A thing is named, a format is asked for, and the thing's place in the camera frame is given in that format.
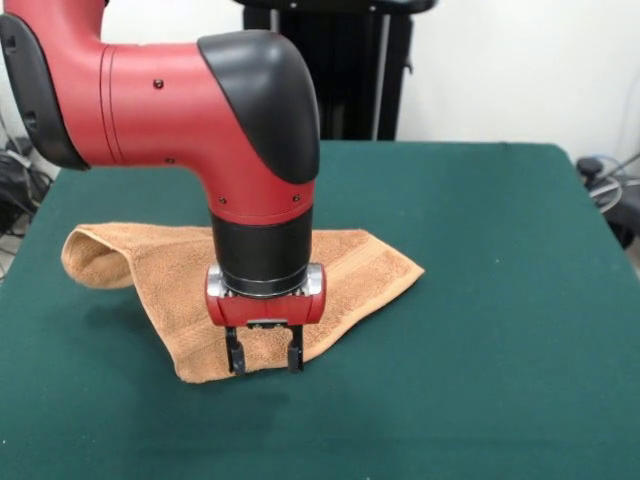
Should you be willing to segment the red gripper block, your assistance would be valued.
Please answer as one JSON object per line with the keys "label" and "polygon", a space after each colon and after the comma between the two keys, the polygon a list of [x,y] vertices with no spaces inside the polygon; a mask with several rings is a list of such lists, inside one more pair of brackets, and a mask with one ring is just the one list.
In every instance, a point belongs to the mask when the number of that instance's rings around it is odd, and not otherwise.
{"label": "red gripper block", "polygon": [[304,370],[303,326],[317,324],[326,305],[327,277],[321,264],[310,263],[300,287],[273,298],[251,298],[234,293],[226,285],[216,263],[209,266],[205,285],[209,317],[214,325],[226,327],[225,344],[231,374],[244,375],[246,372],[244,349],[236,328],[256,325],[290,326],[287,368],[290,373]]}

